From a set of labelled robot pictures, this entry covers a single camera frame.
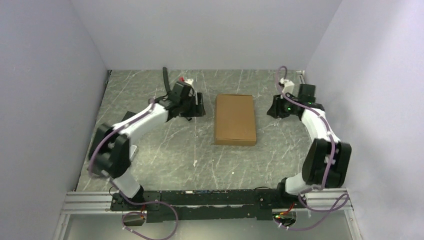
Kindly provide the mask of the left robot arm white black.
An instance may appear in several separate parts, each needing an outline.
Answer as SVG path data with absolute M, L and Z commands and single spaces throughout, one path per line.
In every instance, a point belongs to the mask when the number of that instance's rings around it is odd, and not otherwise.
M 148 106 L 113 125 L 101 124 L 88 152 L 91 177 L 107 179 L 124 195 L 124 204 L 131 210 L 145 202 L 144 188 L 134 178 L 130 167 L 135 142 L 155 127 L 178 117 L 191 120 L 206 114 L 203 95 L 194 88 L 191 78 L 179 79 L 166 95 L 150 99 Z

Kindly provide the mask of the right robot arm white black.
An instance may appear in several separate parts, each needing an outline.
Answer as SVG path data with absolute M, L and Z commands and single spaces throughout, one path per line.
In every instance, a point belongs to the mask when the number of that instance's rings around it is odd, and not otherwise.
M 283 179 L 284 189 L 275 194 L 276 203 L 287 208 L 295 201 L 295 195 L 341 187 L 346 179 L 352 147 L 333 132 L 325 108 L 315 101 L 314 85 L 301 84 L 297 95 L 293 95 L 295 84 L 291 80 L 281 79 L 277 87 L 281 93 L 274 95 L 267 115 L 275 119 L 297 116 L 311 139 L 301 172 Z

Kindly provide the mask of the brown cardboard box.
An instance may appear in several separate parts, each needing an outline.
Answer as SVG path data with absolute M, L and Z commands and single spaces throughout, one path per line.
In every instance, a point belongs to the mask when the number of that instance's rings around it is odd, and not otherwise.
M 256 145 L 256 116 L 252 95 L 219 94 L 215 99 L 214 114 L 215 145 Z

